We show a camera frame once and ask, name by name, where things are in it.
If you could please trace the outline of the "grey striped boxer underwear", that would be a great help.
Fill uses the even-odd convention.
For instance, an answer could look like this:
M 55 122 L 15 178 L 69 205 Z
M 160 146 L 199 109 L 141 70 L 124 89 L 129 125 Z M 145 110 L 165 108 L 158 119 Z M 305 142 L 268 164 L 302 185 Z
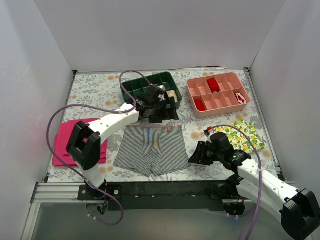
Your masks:
M 171 174 L 189 168 L 191 164 L 183 127 L 127 126 L 114 166 L 146 177 Z

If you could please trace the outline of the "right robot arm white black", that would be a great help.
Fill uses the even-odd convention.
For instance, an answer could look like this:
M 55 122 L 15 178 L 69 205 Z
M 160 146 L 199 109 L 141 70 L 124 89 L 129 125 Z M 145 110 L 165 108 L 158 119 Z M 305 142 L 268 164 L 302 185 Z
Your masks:
M 220 162 L 232 171 L 226 192 L 232 199 L 244 197 L 273 215 L 294 240 L 305 240 L 320 226 L 320 206 L 315 194 L 287 184 L 266 170 L 243 150 L 235 150 L 223 132 L 205 130 L 206 141 L 199 141 L 188 160 L 210 166 Z

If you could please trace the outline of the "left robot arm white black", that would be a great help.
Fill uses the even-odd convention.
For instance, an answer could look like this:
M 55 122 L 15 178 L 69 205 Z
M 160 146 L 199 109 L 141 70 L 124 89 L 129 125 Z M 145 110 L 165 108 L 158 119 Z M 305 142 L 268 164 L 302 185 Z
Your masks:
M 169 96 L 163 85 L 151 84 L 146 92 L 129 99 L 117 110 L 89 123 L 75 124 L 66 151 L 81 170 L 81 175 L 90 186 L 89 194 L 95 200 L 106 196 L 106 180 L 100 173 L 98 162 L 101 158 L 101 144 L 111 135 L 140 120 L 150 123 L 177 120 L 176 101 Z

